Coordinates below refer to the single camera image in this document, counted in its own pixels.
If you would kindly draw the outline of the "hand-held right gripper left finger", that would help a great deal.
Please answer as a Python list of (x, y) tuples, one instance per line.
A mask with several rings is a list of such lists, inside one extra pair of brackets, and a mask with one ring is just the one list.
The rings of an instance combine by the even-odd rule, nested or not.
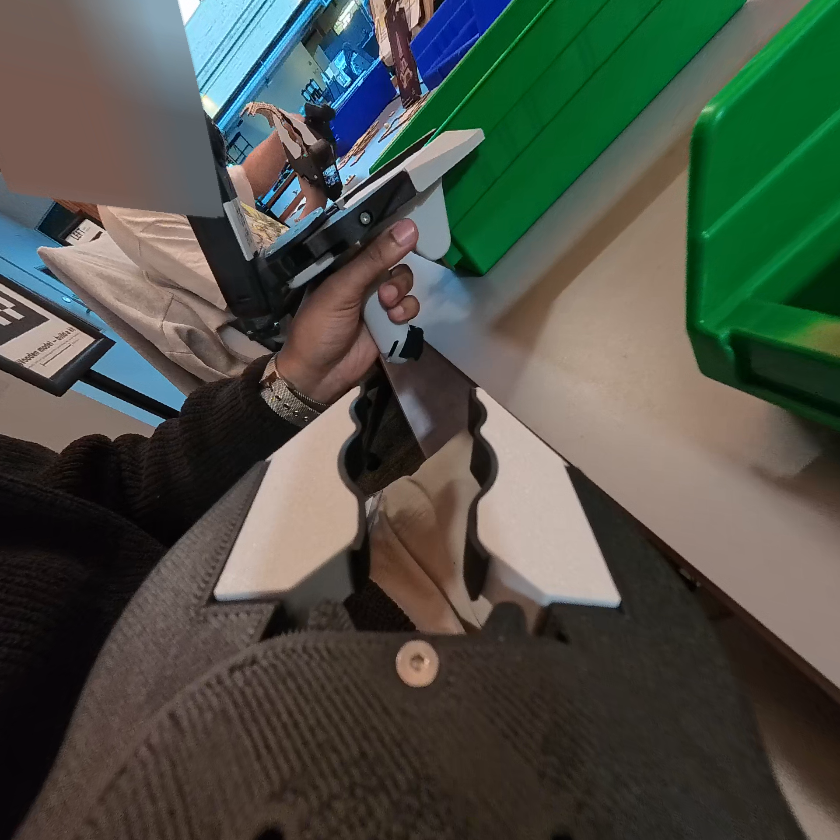
[(369, 404), (354, 388), (268, 458), (217, 602), (278, 603), (304, 621), (321, 602), (344, 602), (364, 586), (370, 552), (355, 470)]

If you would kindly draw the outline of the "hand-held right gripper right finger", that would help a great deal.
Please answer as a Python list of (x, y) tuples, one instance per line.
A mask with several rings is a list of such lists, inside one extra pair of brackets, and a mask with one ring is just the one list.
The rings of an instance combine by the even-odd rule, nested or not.
[(538, 621), (553, 605), (616, 609), (621, 596), (566, 461), (476, 387), (469, 394), (469, 504), (464, 583), (472, 602), (519, 606)]

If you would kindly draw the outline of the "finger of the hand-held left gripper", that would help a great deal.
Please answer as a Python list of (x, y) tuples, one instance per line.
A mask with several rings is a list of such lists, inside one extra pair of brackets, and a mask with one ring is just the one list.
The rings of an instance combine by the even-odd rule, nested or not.
[(482, 129), (446, 131), (430, 140), (406, 163), (406, 173), (415, 197), (406, 205), (406, 217), (417, 228), (414, 251), (420, 257), (438, 261), (452, 244), (444, 178), (485, 140)]

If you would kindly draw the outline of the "green plastic bin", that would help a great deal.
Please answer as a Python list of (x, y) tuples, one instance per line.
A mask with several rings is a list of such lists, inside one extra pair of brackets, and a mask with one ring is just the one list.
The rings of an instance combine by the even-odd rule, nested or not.
[(483, 130), (444, 178), (451, 266), (485, 275), (744, 5), (517, 1), (372, 164)]
[(838, 1), (804, 5), (700, 112), (686, 329), (706, 377), (838, 430)]

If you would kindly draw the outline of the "another person's forearm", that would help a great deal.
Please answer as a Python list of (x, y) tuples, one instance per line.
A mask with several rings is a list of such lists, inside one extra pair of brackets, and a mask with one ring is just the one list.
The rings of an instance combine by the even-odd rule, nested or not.
[(256, 200), (278, 181), (288, 163), (286, 149), (277, 131), (257, 145), (242, 164), (227, 167), (227, 175), (239, 201), (256, 209)]

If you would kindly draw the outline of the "person's left hand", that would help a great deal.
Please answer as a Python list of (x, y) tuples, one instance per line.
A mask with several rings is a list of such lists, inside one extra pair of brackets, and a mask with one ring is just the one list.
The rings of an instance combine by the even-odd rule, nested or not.
[(353, 388), (379, 356), (364, 325), (372, 292), (394, 324), (409, 323), (421, 310), (412, 294), (413, 272), (403, 264), (416, 242), (414, 222), (401, 219), (324, 280), (292, 321), (275, 358), (278, 374), (321, 403), (335, 403)]

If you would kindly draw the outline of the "blue plastic bin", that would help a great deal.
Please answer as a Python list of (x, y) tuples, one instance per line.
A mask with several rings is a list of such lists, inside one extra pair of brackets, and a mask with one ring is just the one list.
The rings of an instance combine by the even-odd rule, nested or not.
[[(445, 1), (413, 38), (411, 47), (424, 91), (443, 82), (509, 1)], [(378, 59), (339, 102), (331, 122), (338, 156), (347, 154), (385, 107), (396, 98), (391, 72)]]

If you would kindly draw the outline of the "metal mesh watch band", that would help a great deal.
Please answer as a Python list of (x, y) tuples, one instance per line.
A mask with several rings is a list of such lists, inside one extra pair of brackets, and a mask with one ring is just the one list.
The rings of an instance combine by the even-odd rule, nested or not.
[(304, 428), (318, 419), (331, 407), (303, 395), (280, 376), (274, 362), (268, 364), (259, 382), (259, 393), (268, 408), (284, 422)]

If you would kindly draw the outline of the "person's leg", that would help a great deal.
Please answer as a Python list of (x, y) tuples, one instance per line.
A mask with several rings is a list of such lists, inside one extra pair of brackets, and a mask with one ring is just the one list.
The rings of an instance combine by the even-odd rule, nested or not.
[(367, 502), (371, 579), (422, 633), (476, 631), (490, 612), (484, 597), (470, 599), (463, 575), (479, 490), (470, 454), (471, 439), (459, 434)]

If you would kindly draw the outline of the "brown wooden model piece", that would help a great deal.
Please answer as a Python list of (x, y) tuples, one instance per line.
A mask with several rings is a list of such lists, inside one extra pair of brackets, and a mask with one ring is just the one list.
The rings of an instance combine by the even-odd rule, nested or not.
[(314, 135), (298, 113), (284, 111), (267, 102), (251, 101), (243, 107), (240, 115), (264, 117), (283, 144), (290, 161), (307, 156), (309, 146), (315, 142)]

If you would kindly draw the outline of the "black framed tag sign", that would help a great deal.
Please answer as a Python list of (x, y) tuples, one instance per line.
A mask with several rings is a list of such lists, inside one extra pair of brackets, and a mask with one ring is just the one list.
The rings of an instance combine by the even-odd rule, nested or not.
[(115, 342), (73, 312), (1, 277), (1, 370), (53, 396), (92, 371)]

